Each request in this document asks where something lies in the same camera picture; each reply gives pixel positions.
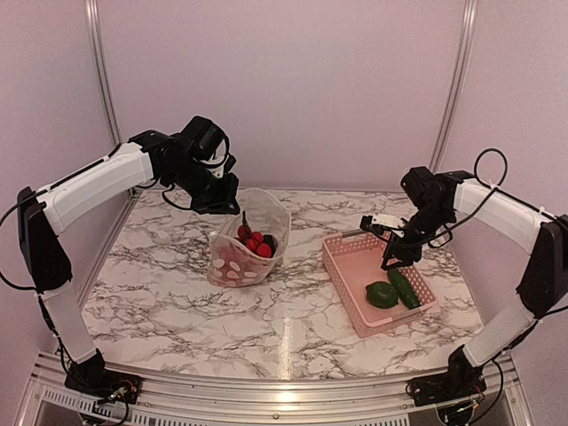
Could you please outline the pink plastic basket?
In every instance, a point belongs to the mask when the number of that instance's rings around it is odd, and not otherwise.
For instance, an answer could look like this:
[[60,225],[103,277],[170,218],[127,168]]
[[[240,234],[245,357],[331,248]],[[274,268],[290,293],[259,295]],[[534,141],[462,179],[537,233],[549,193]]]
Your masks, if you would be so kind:
[[376,335],[417,319],[437,298],[413,267],[382,268],[386,243],[353,231],[323,238],[323,264],[357,335]]

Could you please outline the bunch of red strawberries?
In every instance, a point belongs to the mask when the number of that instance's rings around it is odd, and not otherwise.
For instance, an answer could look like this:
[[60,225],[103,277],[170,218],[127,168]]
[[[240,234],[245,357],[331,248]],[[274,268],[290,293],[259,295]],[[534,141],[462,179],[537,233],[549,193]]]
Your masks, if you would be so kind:
[[254,231],[249,224],[247,219],[247,213],[242,212],[241,224],[237,229],[237,241],[239,241],[245,248],[247,248],[252,254],[262,257],[262,258],[272,258],[270,257],[271,250],[264,244],[264,234],[258,231]]

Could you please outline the clear zip top bag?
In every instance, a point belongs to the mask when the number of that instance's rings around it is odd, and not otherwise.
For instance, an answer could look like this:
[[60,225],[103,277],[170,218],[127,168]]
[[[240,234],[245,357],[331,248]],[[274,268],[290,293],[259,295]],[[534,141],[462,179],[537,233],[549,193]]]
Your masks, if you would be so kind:
[[209,235],[207,277],[226,288],[261,283],[283,258],[291,231],[291,214],[272,193],[240,190],[237,202],[241,213]]

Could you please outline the purple eggplant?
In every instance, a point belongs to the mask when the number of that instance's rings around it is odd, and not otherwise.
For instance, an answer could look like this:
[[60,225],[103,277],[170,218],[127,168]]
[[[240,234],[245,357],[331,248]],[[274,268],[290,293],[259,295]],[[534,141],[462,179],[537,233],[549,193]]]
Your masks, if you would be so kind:
[[271,234],[264,234],[263,237],[264,244],[266,244],[271,250],[270,257],[274,257],[278,247],[278,241]]

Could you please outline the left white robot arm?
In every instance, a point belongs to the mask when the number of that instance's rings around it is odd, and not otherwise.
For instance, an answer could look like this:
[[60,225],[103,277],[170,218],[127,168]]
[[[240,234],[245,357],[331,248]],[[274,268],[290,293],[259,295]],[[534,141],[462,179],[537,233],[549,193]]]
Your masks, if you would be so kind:
[[210,119],[195,116],[178,133],[146,130],[55,183],[20,191],[21,253],[56,335],[80,365],[76,378],[90,393],[106,394],[112,376],[93,361],[99,352],[75,300],[72,267],[59,236],[116,195],[152,182],[184,190],[195,213],[239,214],[239,179],[231,172],[236,159],[228,151],[216,159],[219,147],[229,149],[226,133]]

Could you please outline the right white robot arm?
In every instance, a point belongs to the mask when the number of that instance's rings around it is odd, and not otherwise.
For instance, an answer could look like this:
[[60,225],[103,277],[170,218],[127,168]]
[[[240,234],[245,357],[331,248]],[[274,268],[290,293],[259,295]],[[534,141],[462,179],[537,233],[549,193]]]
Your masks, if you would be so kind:
[[372,215],[369,230],[386,240],[383,269],[412,266],[433,246],[453,233],[468,235],[472,224],[482,236],[475,254],[458,246],[461,261],[485,260],[479,272],[467,267],[469,278],[490,277],[489,267],[511,286],[501,296],[482,331],[452,356],[440,390],[457,398],[474,382],[480,368],[507,347],[514,346],[549,315],[562,309],[567,297],[567,217],[536,208],[464,170],[434,174],[425,167],[410,169],[401,186],[416,211],[408,219]]

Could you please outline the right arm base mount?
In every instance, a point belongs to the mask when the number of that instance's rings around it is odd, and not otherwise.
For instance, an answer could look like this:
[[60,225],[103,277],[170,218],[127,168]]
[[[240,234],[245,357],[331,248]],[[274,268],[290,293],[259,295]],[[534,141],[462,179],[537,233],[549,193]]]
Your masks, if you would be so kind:
[[406,394],[416,406],[465,398],[486,390],[483,368],[472,366],[463,349],[462,345],[450,354],[444,373],[415,377],[407,382]]

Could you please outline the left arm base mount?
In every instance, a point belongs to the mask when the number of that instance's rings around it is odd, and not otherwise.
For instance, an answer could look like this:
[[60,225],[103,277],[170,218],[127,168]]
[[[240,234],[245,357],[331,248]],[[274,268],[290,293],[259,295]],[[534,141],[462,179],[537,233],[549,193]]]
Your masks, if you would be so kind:
[[124,397],[129,404],[137,402],[142,383],[138,375],[107,369],[100,351],[82,363],[71,360],[67,364],[66,375],[67,388],[100,398],[110,397],[124,388]]

